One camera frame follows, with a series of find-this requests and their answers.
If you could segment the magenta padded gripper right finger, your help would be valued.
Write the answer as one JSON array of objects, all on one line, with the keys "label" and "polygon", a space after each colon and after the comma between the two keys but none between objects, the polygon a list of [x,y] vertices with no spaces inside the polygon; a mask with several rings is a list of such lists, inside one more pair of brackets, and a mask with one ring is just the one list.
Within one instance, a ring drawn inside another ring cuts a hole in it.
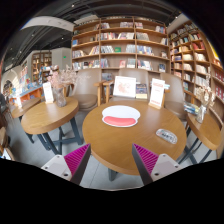
[{"label": "magenta padded gripper right finger", "polygon": [[132,156],[144,185],[148,185],[182,169],[167,154],[158,155],[137,144],[132,145]]}]

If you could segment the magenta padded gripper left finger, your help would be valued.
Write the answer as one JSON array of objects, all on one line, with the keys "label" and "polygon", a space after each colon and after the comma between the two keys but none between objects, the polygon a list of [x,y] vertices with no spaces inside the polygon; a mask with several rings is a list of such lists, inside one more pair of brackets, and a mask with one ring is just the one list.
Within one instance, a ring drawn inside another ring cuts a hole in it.
[{"label": "magenta padded gripper left finger", "polygon": [[90,155],[91,145],[86,144],[66,156],[55,155],[42,169],[79,185]]}]

